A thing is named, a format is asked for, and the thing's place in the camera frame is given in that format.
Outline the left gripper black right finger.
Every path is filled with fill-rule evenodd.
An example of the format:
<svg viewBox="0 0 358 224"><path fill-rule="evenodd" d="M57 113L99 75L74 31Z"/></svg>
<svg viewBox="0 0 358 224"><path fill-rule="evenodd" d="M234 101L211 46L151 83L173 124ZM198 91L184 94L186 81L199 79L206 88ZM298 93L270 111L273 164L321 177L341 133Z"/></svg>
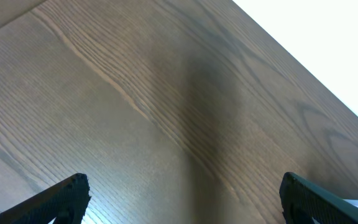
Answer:
<svg viewBox="0 0 358 224"><path fill-rule="evenodd" d="M296 175L284 174L279 190L286 223L356 223L358 205Z"/></svg>

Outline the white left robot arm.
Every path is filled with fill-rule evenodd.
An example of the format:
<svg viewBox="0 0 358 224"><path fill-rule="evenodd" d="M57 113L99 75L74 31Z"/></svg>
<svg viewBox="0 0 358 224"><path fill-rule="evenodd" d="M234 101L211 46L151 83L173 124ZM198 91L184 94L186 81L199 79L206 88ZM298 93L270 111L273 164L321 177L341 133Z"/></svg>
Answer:
<svg viewBox="0 0 358 224"><path fill-rule="evenodd" d="M86 174L77 173L0 213L0 223L81 223L89 201ZM279 196L287 223L358 223L358 200L342 199L286 172Z"/></svg>

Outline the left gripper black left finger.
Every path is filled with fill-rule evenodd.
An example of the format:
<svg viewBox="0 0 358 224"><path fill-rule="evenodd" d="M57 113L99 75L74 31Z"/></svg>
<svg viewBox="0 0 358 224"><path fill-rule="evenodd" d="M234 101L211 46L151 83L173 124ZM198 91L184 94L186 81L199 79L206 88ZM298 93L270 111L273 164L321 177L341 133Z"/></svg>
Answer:
<svg viewBox="0 0 358 224"><path fill-rule="evenodd" d="M90 199L87 175L76 173L0 213L0 223L81 223Z"/></svg>

